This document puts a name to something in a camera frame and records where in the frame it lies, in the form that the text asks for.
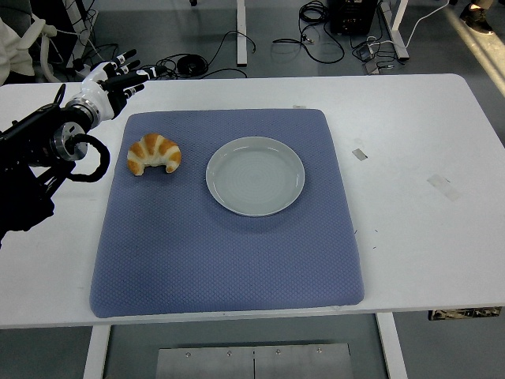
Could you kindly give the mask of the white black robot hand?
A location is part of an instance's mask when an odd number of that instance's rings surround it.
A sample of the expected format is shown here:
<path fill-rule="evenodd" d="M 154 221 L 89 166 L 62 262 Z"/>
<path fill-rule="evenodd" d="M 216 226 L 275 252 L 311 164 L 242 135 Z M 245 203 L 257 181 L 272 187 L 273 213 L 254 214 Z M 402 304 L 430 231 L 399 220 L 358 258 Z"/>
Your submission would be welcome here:
<path fill-rule="evenodd" d="M 81 82 L 80 93 L 67 106 L 84 111 L 92 126 L 116 118 L 127 100 L 144 89 L 145 82 L 168 73 L 165 66 L 141 69 L 140 61 L 132 60 L 136 53 L 132 49 L 98 64 Z"/>

